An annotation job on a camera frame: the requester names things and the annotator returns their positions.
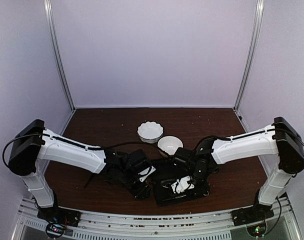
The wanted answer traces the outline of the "silver pointed scissors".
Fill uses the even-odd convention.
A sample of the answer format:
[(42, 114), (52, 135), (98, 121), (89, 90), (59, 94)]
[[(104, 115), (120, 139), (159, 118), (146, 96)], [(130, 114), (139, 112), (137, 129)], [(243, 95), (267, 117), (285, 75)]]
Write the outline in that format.
[(163, 188), (165, 188), (168, 192), (172, 192), (172, 183), (170, 183), (170, 182), (161, 182), (160, 185)]

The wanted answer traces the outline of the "black zip tool case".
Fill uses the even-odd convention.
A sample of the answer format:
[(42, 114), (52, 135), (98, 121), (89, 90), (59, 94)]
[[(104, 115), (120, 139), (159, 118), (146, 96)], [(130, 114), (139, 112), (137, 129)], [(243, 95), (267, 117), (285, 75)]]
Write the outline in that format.
[(152, 186), (159, 207), (188, 202), (209, 195), (207, 161), (158, 160), (152, 163)]

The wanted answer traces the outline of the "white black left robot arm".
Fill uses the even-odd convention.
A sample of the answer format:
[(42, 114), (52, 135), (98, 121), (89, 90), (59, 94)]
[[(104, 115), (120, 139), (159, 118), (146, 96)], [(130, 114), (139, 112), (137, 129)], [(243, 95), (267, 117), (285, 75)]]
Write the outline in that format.
[(12, 148), (10, 158), (3, 161), (11, 172), (21, 177), (36, 199), (41, 216), (59, 222), (64, 212), (40, 172), (38, 160), (75, 166), (93, 174), (106, 173), (119, 180), (134, 198), (144, 200), (150, 196), (151, 188), (145, 180), (155, 172), (155, 167), (142, 149), (124, 153), (113, 146), (88, 145), (56, 134), (44, 124), (36, 119), (9, 141), (5, 147)]

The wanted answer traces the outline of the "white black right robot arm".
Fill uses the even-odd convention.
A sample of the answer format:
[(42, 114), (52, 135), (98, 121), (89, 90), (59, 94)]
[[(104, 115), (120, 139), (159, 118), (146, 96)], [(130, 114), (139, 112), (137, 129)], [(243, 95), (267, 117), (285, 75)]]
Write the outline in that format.
[(262, 221), (289, 180), (304, 169), (303, 147), (301, 136), (283, 117), (276, 117), (272, 124), (253, 132), (230, 137), (206, 136), (192, 151), (180, 147), (174, 154), (174, 165), (184, 166), (188, 175), (171, 185), (172, 192), (185, 193), (188, 197), (206, 195), (209, 192), (207, 178), (218, 165), (277, 155), (278, 162), (256, 192), (253, 206), (231, 213), (236, 226)]

